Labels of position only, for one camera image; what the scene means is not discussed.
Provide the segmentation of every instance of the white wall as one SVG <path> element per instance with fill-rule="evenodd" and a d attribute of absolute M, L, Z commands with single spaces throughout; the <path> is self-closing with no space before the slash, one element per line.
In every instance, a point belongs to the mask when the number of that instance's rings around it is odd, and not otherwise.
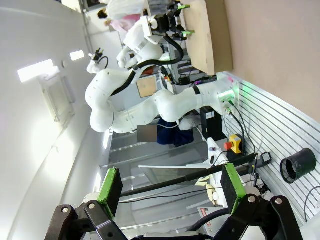
<path fill-rule="evenodd" d="M 99 162 L 109 157 L 109 152 L 103 147 L 103 140 L 104 134 L 88 128 L 60 204 L 70 204 L 77 208 L 85 196 L 93 192 L 97 173 L 100 173 Z M 102 174 L 100 176 L 102 183 L 105 176 Z"/>
<path fill-rule="evenodd" d="M 53 0 L 1 1 L 0 31 L 0 239 L 9 233 L 9 239 L 43 239 L 89 126 L 89 59 L 61 67 L 69 53 L 88 53 L 83 19 Z M 56 143 L 59 153 L 51 148 L 60 130 L 38 82 L 21 83 L 17 74 L 47 59 L 66 76 L 76 99 L 75 116 Z"/>

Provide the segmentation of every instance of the white slotted panel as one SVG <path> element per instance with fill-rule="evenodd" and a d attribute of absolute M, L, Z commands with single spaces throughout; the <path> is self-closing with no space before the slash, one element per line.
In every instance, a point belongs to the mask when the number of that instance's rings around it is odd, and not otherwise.
<path fill-rule="evenodd" d="M 304 224 L 306 197 L 313 187 L 320 186 L 320 124 L 253 84 L 230 73 L 222 75 L 238 81 L 239 111 L 257 152 L 271 153 L 272 162 L 258 170 L 260 176 L 275 195 L 284 195 L 290 200 L 299 224 Z M 241 133 L 237 122 L 228 116 L 223 118 L 223 130 L 227 136 Z M 247 152 L 253 153 L 253 145 L 247 137 L 246 145 Z M 288 184 L 280 174 L 280 162 L 303 148 L 309 148 L 315 154 L 316 168 L 293 184 Z M 320 190 L 316 189 L 312 191 L 306 204 L 308 219 L 318 213 L 319 210 L 316 208 L 318 201 L 320 201 Z"/>

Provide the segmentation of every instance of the ceiling light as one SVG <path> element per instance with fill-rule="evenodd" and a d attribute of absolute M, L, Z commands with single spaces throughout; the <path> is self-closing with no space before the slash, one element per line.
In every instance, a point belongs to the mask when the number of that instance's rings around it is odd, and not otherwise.
<path fill-rule="evenodd" d="M 82 59 L 85 57 L 85 53 L 84 51 L 75 51 L 70 53 L 70 57 L 72 61 L 78 60 L 78 59 Z"/>
<path fill-rule="evenodd" d="M 48 72 L 50 69 L 54 67 L 54 63 L 52 62 L 51 59 L 38 62 L 36 64 L 33 64 L 31 66 L 24 67 L 20 70 L 18 70 L 18 75 L 20 78 L 20 81 L 22 83 L 33 79 L 41 74 L 45 74 Z"/>

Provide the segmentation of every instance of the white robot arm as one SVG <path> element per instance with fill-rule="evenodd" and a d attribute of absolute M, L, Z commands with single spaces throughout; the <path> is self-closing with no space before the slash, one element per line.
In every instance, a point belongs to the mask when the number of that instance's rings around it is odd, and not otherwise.
<path fill-rule="evenodd" d="M 104 69 L 99 72 L 85 93 L 85 100 L 92 108 L 92 129 L 103 133 L 108 129 L 123 134 L 150 124 L 160 115 L 166 122 L 176 122 L 186 113 L 204 106 L 211 106 L 219 114 L 226 114 L 228 100 L 235 98 L 232 83 L 222 79 L 188 88 L 178 95 L 160 90 L 146 101 L 125 111 L 116 111 L 109 101 L 115 89 L 120 88 L 130 72 Z"/>
<path fill-rule="evenodd" d="M 94 60 L 90 60 L 90 63 L 88 65 L 88 67 L 86 68 L 86 71 L 90 74 L 97 74 L 99 72 L 101 72 L 102 68 L 99 66 L 99 63 L 97 63 Z"/>
<path fill-rule="evenodd" d="M 181 47 L 165 36 L 164 39 L 178 49 L 180 58 L 159 61 L 163 55 L 163 50 L 158 44 L 162 36 L 145 34 L 143 27 L 145 22 L 146 18 L 142 18 L 128 32 L 124 40 L 126 47 L 117 57 L 120 67 L 132 67 L 132 69 L 129 71 L 103 69 L 97 73 L 86 90 L 85 100 L 92 108 L 90 117 L 92 129 L 100 133 L 108 129 L 116 133 L 128 133 L 138 126 L 150 124 L 158 115 L 166 122 L 173 123 L 186 113 L 204 106 L 211 106 L 219 114 L 225 114 L 226 108 L 230 107 L 227 100 L 235 97 L 231 89 L 232 83 L 228 79 L 188 88 L 178 95 L 173 95 L 168 90 L 160 90 L 128 110 L 120 112 L 115 110 L 109 98 L 135 83 L 146 68 L 156 64 L 174 64 L 183 57 Z M 127 58 L 130 50 L 136 55 L 133 60 Z"/>

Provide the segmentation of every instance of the cardboard box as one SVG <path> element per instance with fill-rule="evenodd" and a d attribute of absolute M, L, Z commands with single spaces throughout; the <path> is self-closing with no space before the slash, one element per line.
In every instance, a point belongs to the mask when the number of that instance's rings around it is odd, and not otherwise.
<path fill-rule="evenodd" d="M 192 66 L 209 76 L 233 70 L 232 48 L 225 0 L 181 0 L 186 41 Z"/>

